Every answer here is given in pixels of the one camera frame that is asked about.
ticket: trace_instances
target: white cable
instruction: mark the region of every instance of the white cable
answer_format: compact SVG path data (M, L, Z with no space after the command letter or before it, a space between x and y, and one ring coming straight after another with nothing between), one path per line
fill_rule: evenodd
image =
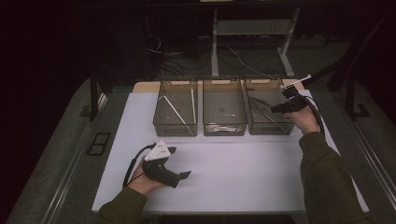
M157 39L158 39L158 47L157 47L157 49L159 49L160 46L161 46L161 39L157 35L152 35L152 36L157 37Z
M180 54L184 54L184 52L165 53L164 56L180 55Z
M239 55L238 55L232 48L230 48L230 47L228 47L228 46L225 46L225 47L228 48L228 49L230 49L230 50L236 55L236 57L238 57L239 61L241 61L241 63L242 63L247 69L249 69L249 70L251 70L251 71L253 71L253 72L255 72L255 73L258 73L258 74L261 74L261 75L264 75L264 76L268 76L268 75L266 75L266 74L264 74L264 73L262 73L262 72L259 72L259 71L257 71L257 70L254 70L253 68L249 67L247 64L244 63L244 61L239 57Z
M159 53L159 54L163 54L162 52L159 52L159 51L157 51L157 50L154 50L154 49L148 49L149 51L151 51L151 52L154 52L154 53Z

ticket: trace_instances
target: white table surface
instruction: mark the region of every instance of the white table surface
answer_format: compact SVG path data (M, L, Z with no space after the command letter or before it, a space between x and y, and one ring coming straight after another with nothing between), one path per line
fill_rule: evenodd
M310 95L309 91L301 93ZM177 147L165 167L177 174L191 171L191 175L180 180L176 189L153 191L145 214L290 214L305 210L300 130L294 128L290 135L250 135L247 129L240 137L205 137L199 92L198 136L160 138L152 124L157 97L158 92L130 94L92 211L98 211L121 191L136 153L160 139L169 147ZM337 151L327 128L326 139ZM356 190L361 208L369 211Z

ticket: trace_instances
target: black cable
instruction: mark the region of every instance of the black cable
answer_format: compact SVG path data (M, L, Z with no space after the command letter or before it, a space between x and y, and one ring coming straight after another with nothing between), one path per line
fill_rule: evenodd
M178 75L175 73L175 72L173 72L172 70L170 70L170 69L168 69L168 68L166 68L166 67L162 67L162 66L158 66L158 67L160 67L161 69L163 69L163 71L167 71L167 72L169 72L169 73L172 73L175 77L178 77Z
M315 116L315 119L317 120L317 123L318 123L320 132L321 132L323 135L326 135L326 134L325 134L325 131L324 131L324 125L323 125L323 121L322 121L322 119L321 119L321 115L320 115L318 109L317 109L317 108L311 103L311 101L309 101L308 99L310 99L310 100L312 100L314 103L316 103L315 100L314 100L312 97L309 97L309 96L302 96L302 97L305 99L305 101L306 101L306 103L308 104L309 108L311 108L312 112L314 113L314 116Z
M128 185L129 185L132 181L136 180L138 177L142 176L143 174L144 174L144 172L143 172L142 174L137 175L137 176L135 176L134 178L132 178L132 180L130 180L130 181L128 182Z
M184 77L184 68L180 67L181 69L183 69L182 72L180 72L179 70L177 70L174 66L168 65L168 64L163 64L163 66L167 69L173 69L174 71L176 71L177 73L179 73L182 77Z
M131 172L132 172L132 170L134 169L134 165L136 164L136 161L137 161L137 159L139 158L139 156L146 150L146 149L153 149L154 147L155 147L155 143L154 144L152 144L152 145L148 145L148 146L145 146L145 147L143 147L142 149L140 149L140 151L136 154L136 156L131 160L131 163L129 164L129 167L128 167L128 171L126 172L126 174L125 174L125 178L124 178L124 181L123 181L123 183L122 183L122 187L123 188L125 188L127 185L128 185L128 183L130 182L130 181L128 181L129 180L129 177L131 176Z
M179 66L180 68L183 68L183 69L185 69L185 70L198 70L198 69L201 69L201 68L205 67L205 66L207 65L207 63L209 62L209 59L210 59L210 54L208 54L208 56L207 56L206 61L204 62L204 64L202 64L202 65L200 65L199 67L196 67L196 68L188 68L188 67L185 67L185 66L181 65L180 63L175 63L175 62L173 62L173 61L171 61L171 60L168 60L168 59L165 59L165 60L166 60L167 62L169 62L169 63L174 63L175 65L177 65L177 66Z

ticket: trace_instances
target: gray floor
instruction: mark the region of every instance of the gray floor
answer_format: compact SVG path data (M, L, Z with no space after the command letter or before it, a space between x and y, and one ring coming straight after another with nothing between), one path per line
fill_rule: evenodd
M268 75L279 74L286 78L276 54L276 47L281 41L255 39L254 47L248 47L249 41L233 43L220 40L220 44L233 48L251 68ZM292 40L288 56L296 78L315 74L323 67L337 61L348 47L348 43L331 43L327 47L324 47L323 43L324 39L321 37ZM228 48L220 47L219 51L221 76L254 74L244 68ZM209 51L204 51L195 58L186 58L183 54L171 54L167 59L173 63L166 61L168 69L162 70L159 77L210 76L210 61L207 63L209 56ZM396 164L393 162L396 158L396 128L367 91L359 85L356 101L366 106L371 117L351 121L343 109L345 90L328 92L325 87L330 77L323 77L307 88L316 99L341 155L352 167L353 177L370 209L368 216L375 223L396 223L395 208L364 156L359 135L356 135L356 127L361 130L381 164L388 171L390 179L396 179ZM8 223L41 223L43 218L45 223L95 221L96 214L91 212L95 191L130 91L131 89L128 88L116 88L112 94L108 94L106 105L101 109L98 118L89 122L87 117L80 116L84 106L90 103L89 82L86 81L79 88L21 194ZM95 133L110 133L110 142L101 157L85 155L85 150ZM304 214L295 214L293 217L298 224L307 223Z

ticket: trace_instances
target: person's left hand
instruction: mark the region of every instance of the person's left hand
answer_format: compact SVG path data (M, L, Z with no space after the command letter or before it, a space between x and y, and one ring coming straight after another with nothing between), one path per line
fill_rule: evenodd
M142 168L144 159L145 159L145 156L142 158L139 165L134 170L134 173L132 174L132 177L131 177L132 181L128 184L127 187L130 189L134 189L137 192L147 196L153 190L163 187L163 186L165 186L165 184L160 183L155 180L152 180L144 174L143 168Z

